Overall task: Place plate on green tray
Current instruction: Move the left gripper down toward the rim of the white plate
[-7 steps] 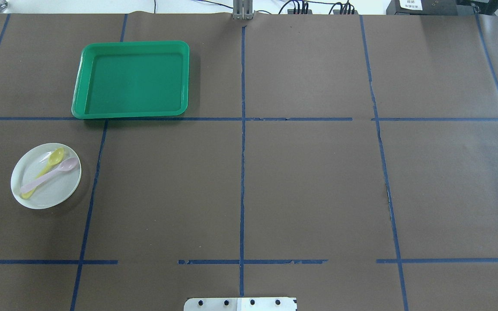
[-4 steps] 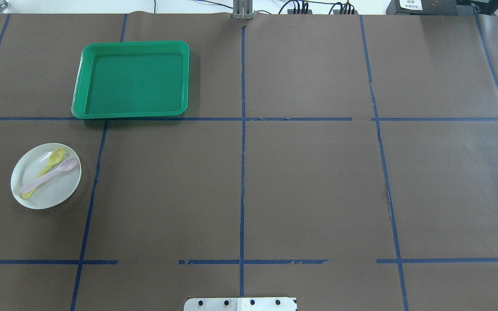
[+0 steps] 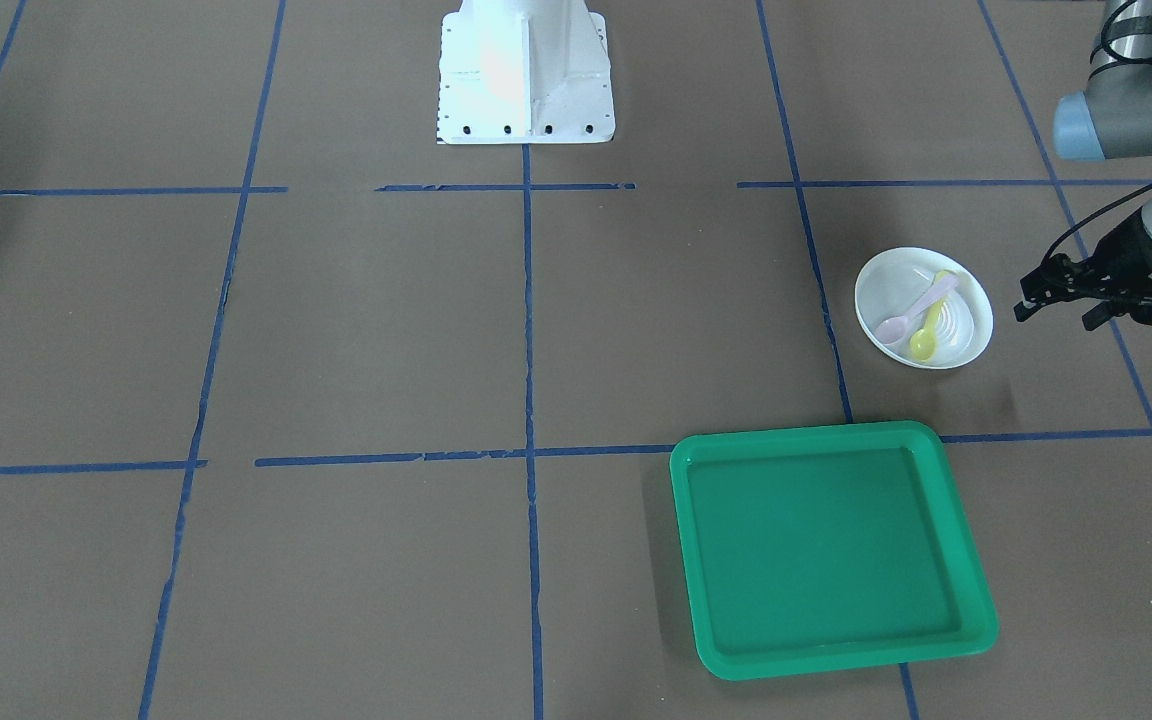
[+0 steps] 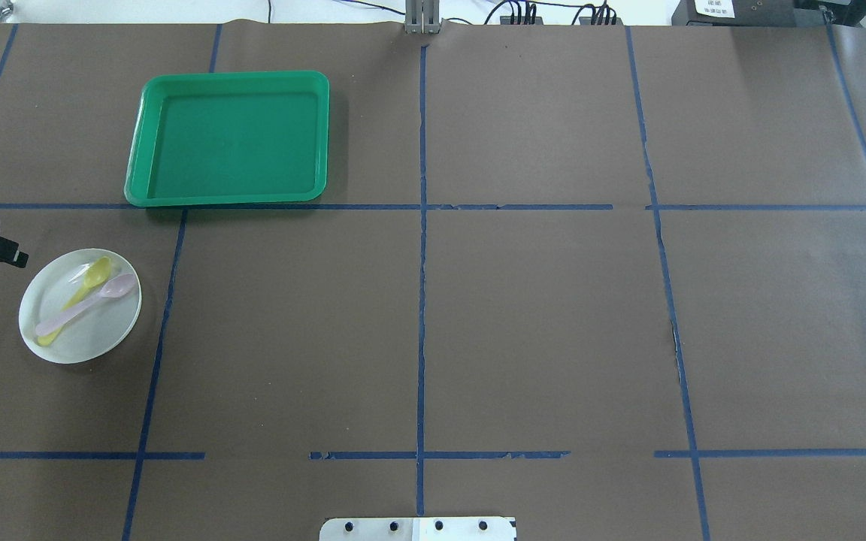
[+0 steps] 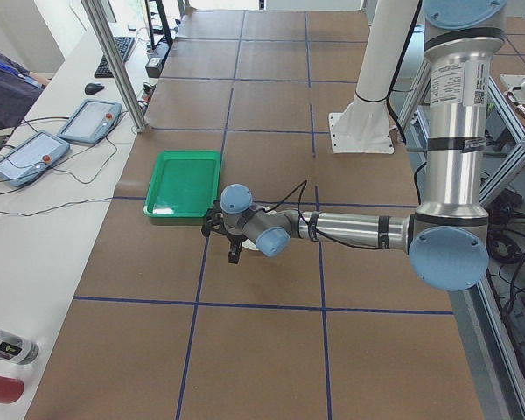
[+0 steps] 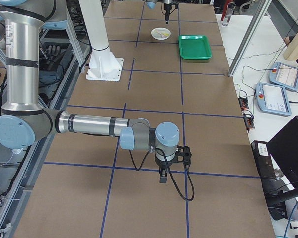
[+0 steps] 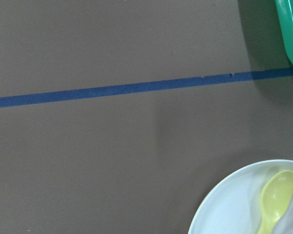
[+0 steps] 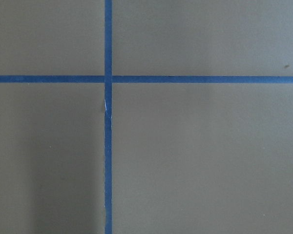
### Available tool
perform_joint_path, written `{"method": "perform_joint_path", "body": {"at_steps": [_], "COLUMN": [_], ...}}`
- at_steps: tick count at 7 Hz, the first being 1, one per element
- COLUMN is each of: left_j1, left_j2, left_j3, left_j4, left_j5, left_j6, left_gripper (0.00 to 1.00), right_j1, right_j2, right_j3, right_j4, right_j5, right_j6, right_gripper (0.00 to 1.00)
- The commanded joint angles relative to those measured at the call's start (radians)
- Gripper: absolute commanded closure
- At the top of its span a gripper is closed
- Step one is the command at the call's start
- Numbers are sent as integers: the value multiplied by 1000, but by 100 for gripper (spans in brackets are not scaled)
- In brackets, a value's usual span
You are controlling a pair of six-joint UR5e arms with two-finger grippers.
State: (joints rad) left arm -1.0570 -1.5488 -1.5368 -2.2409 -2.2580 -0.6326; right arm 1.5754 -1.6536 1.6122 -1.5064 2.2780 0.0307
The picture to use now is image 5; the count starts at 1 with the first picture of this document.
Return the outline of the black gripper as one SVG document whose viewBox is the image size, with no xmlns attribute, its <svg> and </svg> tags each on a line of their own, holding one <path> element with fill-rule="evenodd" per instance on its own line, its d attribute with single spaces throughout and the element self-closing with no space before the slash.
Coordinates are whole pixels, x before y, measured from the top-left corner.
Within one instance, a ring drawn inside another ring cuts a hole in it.
<svg viewBox="0 0 525 420">
<path fill-rule="evenodd" d="M 230 241 L 230 247 L 228 251 L 228 262 L 237 264 L 240 261 L 242 244 L 246 241 L 246 237 L 243 234 L 226 234 L 227 239 Z"/>
</svg>

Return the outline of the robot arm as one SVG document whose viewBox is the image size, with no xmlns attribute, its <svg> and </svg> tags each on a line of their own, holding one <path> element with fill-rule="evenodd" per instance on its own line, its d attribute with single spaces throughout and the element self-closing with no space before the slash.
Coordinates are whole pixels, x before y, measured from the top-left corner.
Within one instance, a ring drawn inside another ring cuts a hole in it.
<svg viewBox="0 0 525 420">
<path fill-rule="evenodd" d="M 400 249 L 417 275 L 440 290 L 477 284 L 489 260 L 488 215 L 480 204 L 487 88 L 491 60 L 504 42 L 505 9 L 502 1 L 380 1 L 353 101 L 329 116 L 332 147 L 356 153 L 390 150 L 388 82 L 414 18 L 424 15 L 430 128 L 420 204 L 405 218 L 271 212 L 254 203 L 245 185 L 232 184 L 217 203 L 219 230 L 231 243 L 229 261 L 238 262 L 246 240 L 270 257 L 293 238 L 329 240 L 357 249 Z"/>
</svg>

